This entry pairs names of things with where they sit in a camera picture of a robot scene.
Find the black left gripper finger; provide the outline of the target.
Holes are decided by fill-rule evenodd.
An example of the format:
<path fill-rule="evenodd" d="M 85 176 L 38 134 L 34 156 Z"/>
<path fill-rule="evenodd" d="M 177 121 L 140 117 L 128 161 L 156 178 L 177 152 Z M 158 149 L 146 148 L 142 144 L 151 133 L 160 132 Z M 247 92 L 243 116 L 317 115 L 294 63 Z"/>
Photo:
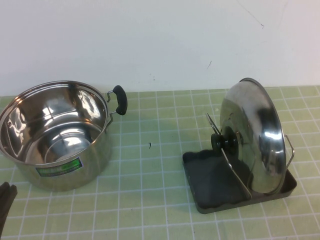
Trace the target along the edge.
<path fill-rule="evenodd" d="M 7 212 L 7 203 L 8 203 L 8 197 L 10 194 L 10 185 L 8 182 L 4 182 L 0 186 L 0 234 L 3 232 L 3 228 L 5 225 L 5 215 Z"/>
<path fill-rule="evenodd" d="M 17 187 L 14 184 L 11 185 L 9 187 L 8 195 L 7 195 L 6 202 L 5 202 L 4 220 L 7 219 L 8 213 L 10 211 L 10 208 L 11 208 L 13 201 L 14 201 L 15 197 L 17 196 L 17 194 L 18 194 Z"/>

